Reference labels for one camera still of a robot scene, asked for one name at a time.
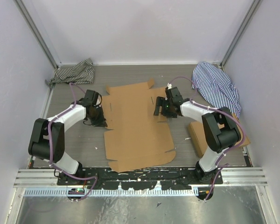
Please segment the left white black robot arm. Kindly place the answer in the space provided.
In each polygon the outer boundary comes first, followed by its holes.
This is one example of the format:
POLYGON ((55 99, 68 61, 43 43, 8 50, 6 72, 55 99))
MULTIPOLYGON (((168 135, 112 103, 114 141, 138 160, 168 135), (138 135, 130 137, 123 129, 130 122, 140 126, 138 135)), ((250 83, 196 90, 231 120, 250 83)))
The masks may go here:
POLYGON ((89 120, 92 126, 107 127, 101 103, 101 94, 87 90, 83 98, 75 100, 61 113, 48 119, 37 119, 34 122, 28 153, 63 172, 74 185, 89 180, 90 178, 85 177, 82 164, 65 152, 65 133, 80 121, 89 120))

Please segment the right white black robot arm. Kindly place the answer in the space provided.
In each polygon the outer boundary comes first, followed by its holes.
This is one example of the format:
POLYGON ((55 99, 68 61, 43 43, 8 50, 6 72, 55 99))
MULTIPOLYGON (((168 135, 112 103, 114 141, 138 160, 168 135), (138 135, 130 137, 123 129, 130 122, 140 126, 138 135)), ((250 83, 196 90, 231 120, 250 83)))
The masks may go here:
POLYGON ((154 116, 187 117, 203 125, 207 148, 194 172, 199 183, 207 184, 226 153, 245 140, 244 130, 227 107, 217 109, 183 98, 178 88, 171 84, 165 88, 165 94, 164 97, 156 97, 154 116))

